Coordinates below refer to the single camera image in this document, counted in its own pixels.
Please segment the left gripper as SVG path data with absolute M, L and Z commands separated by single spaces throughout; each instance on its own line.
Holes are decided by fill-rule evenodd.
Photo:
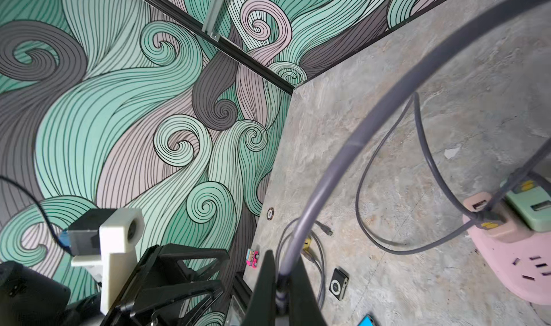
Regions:
M 146 250 L 102 325 L 191 325 L 224 292 L 220 280 L 209 279 L 229 260 L 225 249 L 178 244 Z

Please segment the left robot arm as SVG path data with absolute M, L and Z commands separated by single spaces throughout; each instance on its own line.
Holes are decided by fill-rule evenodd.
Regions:
M 146 250 L 102 325 L 222 324 L 210 311 L 224 284 L 215 279 L 225 249 L 176 244 Z M 70 303 L 70 289 L 20 263 L 1 264 L 2 325 L 79 325 L 100 314 L 100 296 Z

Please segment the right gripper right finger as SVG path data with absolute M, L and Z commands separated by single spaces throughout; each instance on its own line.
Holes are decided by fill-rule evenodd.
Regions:
M 305 269 L 294 269 L 289 285 L 288 316 L 290 325 L 323 326 L 326 325 L 317 299 L 311 288 Z

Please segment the pink charger adapter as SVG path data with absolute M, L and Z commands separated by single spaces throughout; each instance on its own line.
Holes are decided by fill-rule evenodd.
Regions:
M 488 192 L 480 192 L 466 198 L 463 205 L 472 212 L 484 209 L 492 195 Z M 485 213 L 485 219 L 480 227 L 474 227 L 481 231 L 486 238 L 491 238 L 505 244 L 512 244 L 525 240 L 533 235 L 532 230 L 517 215 L 517 213 L 505 202 L 499 201 L 494 207 Z

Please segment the green charger adapter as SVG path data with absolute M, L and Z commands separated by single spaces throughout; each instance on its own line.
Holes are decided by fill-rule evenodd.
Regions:
M 505 201 L 529 228 L 550 231 L 550 181 L 541 176 L 525 178 L 505 195 Z

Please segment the blue mp3 player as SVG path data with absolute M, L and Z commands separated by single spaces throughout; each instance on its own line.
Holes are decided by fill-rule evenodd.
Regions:
M 361 319 L 357 326 L 377 326 L 377 323 L 373 316 L 366 314 L 366 316 Z

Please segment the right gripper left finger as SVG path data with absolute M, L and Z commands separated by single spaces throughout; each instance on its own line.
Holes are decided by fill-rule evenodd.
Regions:
M 268 250 L 262 261 L 255 289 L 248 305 L 243 326 L 275 325 L 276 317 L 276 261 Z

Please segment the black mp3 player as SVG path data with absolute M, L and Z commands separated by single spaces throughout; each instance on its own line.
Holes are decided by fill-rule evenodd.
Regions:
M 350 281 L 349 275 L 342 268 L 334 269 L 329 283 L 330 293 L 339 301 L 344 299 Z

